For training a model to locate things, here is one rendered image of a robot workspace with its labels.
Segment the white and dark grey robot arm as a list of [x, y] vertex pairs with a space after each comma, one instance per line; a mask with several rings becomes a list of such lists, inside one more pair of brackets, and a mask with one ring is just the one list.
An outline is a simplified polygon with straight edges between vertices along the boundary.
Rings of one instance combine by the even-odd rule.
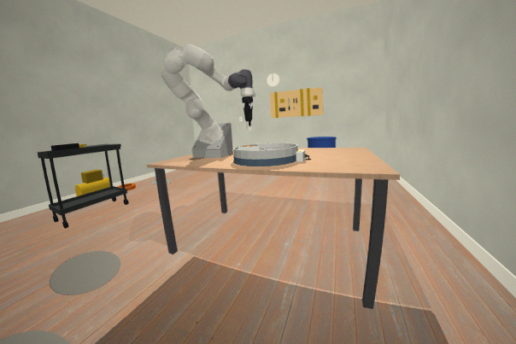
[[165, 55], [165, 69], [161, 73], [163, 80], [173, 94], [185, 102], [189, 117], [196, 120], [201, 126], [200, 142], [212, 145], [223, 137], [224, 132], [218, 124], [216, 125], [210, 114], [203, 108], [203, 105], [200, 104], [201, 97], [180, 75], [179, 72], [186, 67], [186, 64], [190, 64], [207, 74], [211, 79], [219, 83], [224, 90], [232, 91], [240, 88], [242, 97], [256, 96], [252, 86], [252, 74], [250, 70], [243, 69], [229, 77], [224, 76], [214, 69], [213, 57], [192, 44], [187, 44], [182, 50], [172, 48]]

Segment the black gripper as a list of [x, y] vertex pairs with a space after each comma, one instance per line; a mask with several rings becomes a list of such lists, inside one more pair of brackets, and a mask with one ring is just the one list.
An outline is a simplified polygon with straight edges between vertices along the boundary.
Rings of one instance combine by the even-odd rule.
[[251, 102], [253, 102], [253, 97], [252, 96], [244, 96], [244, 97], [242, 97], [242, 102], [246, 102], [244, 104], [245, 106], [244, 106], [243, 110], [244, 110], [245, 120], [247, 120], [246, 121], [247, 131], [252, 131], [251, 120], [252, 120], [253, 106], [251, 106]]

